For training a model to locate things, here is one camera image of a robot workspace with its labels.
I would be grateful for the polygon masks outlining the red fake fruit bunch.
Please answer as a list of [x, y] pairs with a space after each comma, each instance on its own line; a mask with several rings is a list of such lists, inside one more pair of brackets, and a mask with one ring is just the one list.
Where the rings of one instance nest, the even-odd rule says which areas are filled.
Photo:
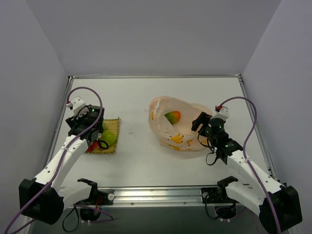
[[101, 152], [101, 148], [100, 148], [100, 145], [99, 143], [96, 141], [94, 142], [85, 152], [86, 153], [98, 153], [98, 152]]

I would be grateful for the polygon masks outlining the green fake pear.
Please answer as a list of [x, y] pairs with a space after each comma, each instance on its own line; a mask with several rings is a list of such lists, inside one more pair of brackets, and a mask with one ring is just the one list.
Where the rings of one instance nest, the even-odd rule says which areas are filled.
[[108, 130], [102, 133], [102, 136], [100, 138], [100, 143], [105, 148], [107, 148], [107, 147], [112, 146], [115, 143], [116, 139], [117, 139], [116, 135], [113, 132]]

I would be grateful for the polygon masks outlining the orange green fake mango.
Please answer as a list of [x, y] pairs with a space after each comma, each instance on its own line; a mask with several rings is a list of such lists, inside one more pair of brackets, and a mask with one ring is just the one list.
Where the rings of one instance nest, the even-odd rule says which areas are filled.
[[179, 111], [171, 111], [166, 113], [164, 116], [173, 125], [179, 122], [181, 113]]

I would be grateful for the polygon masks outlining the translucent banana print plastic bag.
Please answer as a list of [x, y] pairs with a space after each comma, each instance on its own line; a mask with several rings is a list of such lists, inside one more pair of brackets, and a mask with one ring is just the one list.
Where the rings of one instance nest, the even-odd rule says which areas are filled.
[[[170, 112], [180, 113], [177, 123], [172, 124], [166, 118], [165, 115]], [[201, 144], [207, 144], [207, 140], [203, 136], [197, 139], [198, 132], [191, 128], [192, 121], [202, 112], [209, 115], [213, 113], [201, 104], [188, 103], [170, 96], [156, 97], [149, 104], [149, 126], [162, 146], [181, 152], [201, 151], [205, 149]]]

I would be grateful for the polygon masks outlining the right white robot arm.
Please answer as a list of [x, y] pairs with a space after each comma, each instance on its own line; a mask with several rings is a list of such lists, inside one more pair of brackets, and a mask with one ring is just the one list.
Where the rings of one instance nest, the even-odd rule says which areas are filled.
[[247, 156], [246, 150], [225, 132], [226, 118], [220, 113], [213, 117], [201, 112], [192, 122], [192, 131], [206, 137], [216, 159], [222, 160], [248, 183], [245, 186], [234, 176], [220, 180], [217, 197], [222, 201], [241, 203], [259, 217], [261, 225], [270, 234], [279, 234], [302, 222], [297, 190], [273, 179]]

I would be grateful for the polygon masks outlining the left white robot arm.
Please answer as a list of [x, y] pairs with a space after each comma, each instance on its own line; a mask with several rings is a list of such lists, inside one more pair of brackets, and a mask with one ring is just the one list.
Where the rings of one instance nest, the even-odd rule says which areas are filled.
[[60, 150], [39, 174], [19, 185], [22, 215], [52, 225], [69, 206], [98, 200], [97, 183], [93, 181], [81, 178], [69, 187], [61, 185], [78, 158], [101, 137], [103, 115], [103, 107], [88, 105], [66, 119], [70, 131]]

